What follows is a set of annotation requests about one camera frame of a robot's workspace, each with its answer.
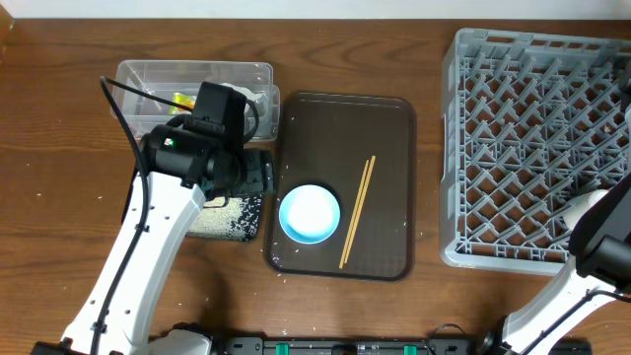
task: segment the green clip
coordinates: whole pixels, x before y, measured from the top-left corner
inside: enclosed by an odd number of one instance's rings
[[[276,355],[289,355],[289,344],[276,344]]]
[[[416,346],[414,345],[405,345],[403,346],[403,355],[416,355]]]

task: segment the brown tray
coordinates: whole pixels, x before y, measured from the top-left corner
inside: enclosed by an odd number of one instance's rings
[[[280,273],[395,281],[414,260],[416,115],[398,99],[299,93],[280,124],[278,195],[265,259]],[[375,167],[348,263],[339,261],[366,160]],[[315,245],[294,242],[278,222],[283,197],[318,184],[338,199],[333,235]]]

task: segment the yellow object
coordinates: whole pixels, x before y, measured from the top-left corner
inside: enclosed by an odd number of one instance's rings
[[[173,102],[176,103],[176,104],[180,104],[180,105],[184,105],[186,107],[194,108],[196,100],[197,100],[197,97],[194,96],[194,95],[185,95],[185,94],[180,94],[180,93],[174,93]],[[171,106],[171,108],[169,108],[169,114],[180,114],[180,113],[188,113],[188,111],[185,110],[185,109],[181,109],[179,107],[175,107],[175,106]]]

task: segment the clear plastic box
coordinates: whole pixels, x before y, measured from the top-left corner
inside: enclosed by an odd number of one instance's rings
[[[203,81],[247,88],[260,94],[254,100],[259,126],[252,141],[273,141],[278,134],[280,92],[273,85],[273,70],[267,63],[125,60],[118,65],[116,81],[169,101],[173,100],[174,93],[197,95]],[[136,139],[173,117],[169,106],[122,89],[114,88],[113,96]],[[253,124],[250,110],[245,117],[245,131]]]

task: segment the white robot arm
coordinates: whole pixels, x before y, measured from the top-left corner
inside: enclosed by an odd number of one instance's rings
[[[181,178],[160,173],[149,173],[151,207],[146,226],[109,305],[107,325],[101,335],[99,354],[189,354],[206,355],[210,339],[191,333],[179,335],[177,352],[165,350],[164,340],[149,347],[149,329],[156,303],[171,270],[175,254],[184,235],[206,202],[199,186],[181,186]],[[81,312],[66,328],[62,341],[70,348],[89,354],[94,335],[94,322],[103,306],[118,265],[129,248],[142,209],[140,177],[133,182],[133,190],[125,220],[107,258],[101,276]]]
[[[631,291],[631,175],[593,201],[592,208],[579,206],[585,215],[570,237],[572,256],[561,271],[530,303],[506,318],[501,333],[490,335],[494,339],[487,336],[479,353],[548,354],[598,308],[613,300],[631,301],[620,295]]]

